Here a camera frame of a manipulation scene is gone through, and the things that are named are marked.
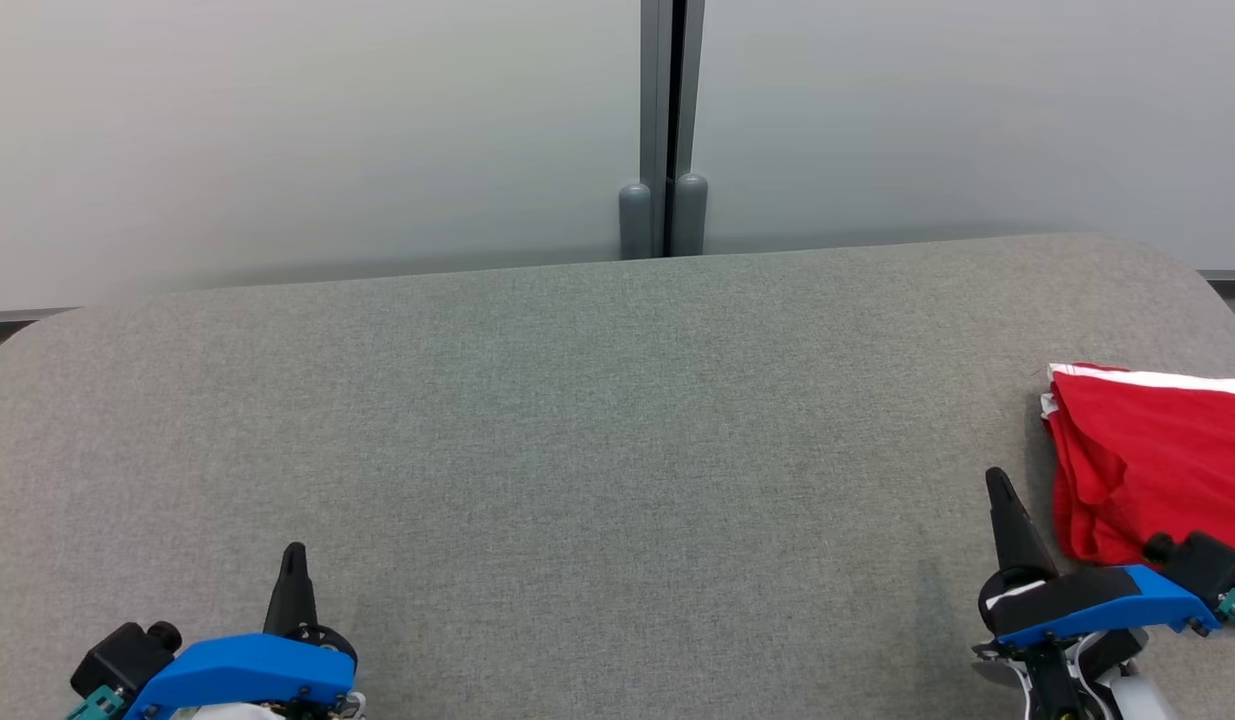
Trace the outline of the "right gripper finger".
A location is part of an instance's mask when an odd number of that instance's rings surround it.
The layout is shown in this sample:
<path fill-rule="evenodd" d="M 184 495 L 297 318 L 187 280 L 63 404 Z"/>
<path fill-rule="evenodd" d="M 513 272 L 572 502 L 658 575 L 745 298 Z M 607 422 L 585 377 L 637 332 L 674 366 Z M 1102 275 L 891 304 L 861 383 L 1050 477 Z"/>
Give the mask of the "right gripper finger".
<path fill-rule="evenodd" d="M 984 482 L 1000 574 L 1005 578 L 1057 577 L 1056 564 L 1007 471 L 989 468 Z"/>

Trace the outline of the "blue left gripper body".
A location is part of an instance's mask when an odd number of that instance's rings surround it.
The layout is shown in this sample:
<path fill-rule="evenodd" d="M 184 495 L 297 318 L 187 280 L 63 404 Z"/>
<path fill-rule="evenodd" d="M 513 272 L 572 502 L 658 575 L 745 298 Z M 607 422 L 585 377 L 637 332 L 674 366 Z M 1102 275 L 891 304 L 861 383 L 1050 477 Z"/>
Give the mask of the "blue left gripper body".
<path fill-rule="evenodd" d="M 152 676 L 122 720 L 174 720 L 179 711 L 243 705 L 287 720 L 362 720 L 357 656 L 341 634 L 303 624 L 291 634 L 242 634 L 191 643 Z"/>

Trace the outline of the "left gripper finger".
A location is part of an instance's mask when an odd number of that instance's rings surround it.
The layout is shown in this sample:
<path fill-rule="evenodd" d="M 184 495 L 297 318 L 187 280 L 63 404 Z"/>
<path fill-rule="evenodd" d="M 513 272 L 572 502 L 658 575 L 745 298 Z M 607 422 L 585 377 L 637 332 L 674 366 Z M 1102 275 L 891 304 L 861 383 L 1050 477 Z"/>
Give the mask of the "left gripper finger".
<path fill-rule="evenodd" d="M 262 632 L 289 637 L 314 625 L 317 625 L 317 605 L 309 576 L 308 548 L 305 543 L 291 542 L 280 557 Z"/>

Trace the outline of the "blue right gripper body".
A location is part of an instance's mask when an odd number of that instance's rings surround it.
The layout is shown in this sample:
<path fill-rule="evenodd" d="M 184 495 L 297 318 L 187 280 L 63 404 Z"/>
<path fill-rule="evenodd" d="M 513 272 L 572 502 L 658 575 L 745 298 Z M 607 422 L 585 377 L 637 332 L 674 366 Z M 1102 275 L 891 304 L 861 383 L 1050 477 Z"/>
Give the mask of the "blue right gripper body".
<path fill-rule="evenodd" d="M 995 642 L 1019 650 L 1144 626 L 1221 629 L 1207 601 L 1144 564 L 1074 571 L 998 592 L 979 610 Z"/>

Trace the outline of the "red shirt with white stripes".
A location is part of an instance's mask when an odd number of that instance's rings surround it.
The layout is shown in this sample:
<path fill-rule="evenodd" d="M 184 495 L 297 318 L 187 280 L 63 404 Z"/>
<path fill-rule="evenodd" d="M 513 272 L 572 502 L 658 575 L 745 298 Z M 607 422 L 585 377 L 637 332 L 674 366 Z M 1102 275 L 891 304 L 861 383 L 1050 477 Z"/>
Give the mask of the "red shirt with white stripes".
<path fill-rule="evenodd" d="M 1157 534 L 1235 550 L 1235 378 L 1052 363 L 1053 537 L 1066 559 L 1132 564 Z"/>

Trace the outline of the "grey partition wall post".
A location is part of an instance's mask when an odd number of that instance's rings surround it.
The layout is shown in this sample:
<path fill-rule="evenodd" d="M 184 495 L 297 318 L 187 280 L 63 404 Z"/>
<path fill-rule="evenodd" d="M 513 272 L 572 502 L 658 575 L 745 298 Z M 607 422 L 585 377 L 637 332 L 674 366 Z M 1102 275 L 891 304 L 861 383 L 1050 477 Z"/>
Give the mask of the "grey partition wall post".
<path fill-rule="evenodd" d="M 708 182 L 693 169 L 706 0 L 640 0 L 638 179 L 618 191 L 622 261 L 703 254 Z"/>

